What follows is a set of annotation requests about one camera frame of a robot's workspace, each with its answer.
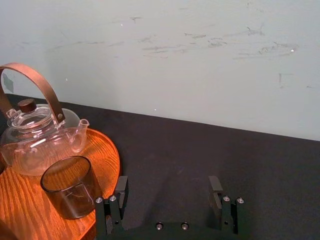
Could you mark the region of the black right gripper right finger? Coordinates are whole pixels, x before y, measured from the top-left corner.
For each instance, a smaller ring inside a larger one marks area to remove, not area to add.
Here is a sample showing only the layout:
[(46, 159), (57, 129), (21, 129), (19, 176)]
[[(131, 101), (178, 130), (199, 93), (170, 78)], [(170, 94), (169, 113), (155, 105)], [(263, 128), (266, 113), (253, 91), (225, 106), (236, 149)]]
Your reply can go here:
[(214, 213), (215, 229), (226, 234), (245, 233), (245, 200), (224, 194), (217, 176), (209, 176), (209, 204)]

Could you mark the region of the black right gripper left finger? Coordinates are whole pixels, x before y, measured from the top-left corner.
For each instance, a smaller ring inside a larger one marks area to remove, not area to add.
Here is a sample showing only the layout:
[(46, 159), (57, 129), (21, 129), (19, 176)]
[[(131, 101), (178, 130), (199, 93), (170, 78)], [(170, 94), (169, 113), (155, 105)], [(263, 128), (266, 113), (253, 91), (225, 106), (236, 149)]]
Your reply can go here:
[(95, 199), (95, 226), (97, 235), (107, 235), (107, 216), (112, 224), (111, 235), (120, 235), (125, 231), (122, 225), (129, 196), (128, 176), (119, 176), (114, 193), (108, 198)]

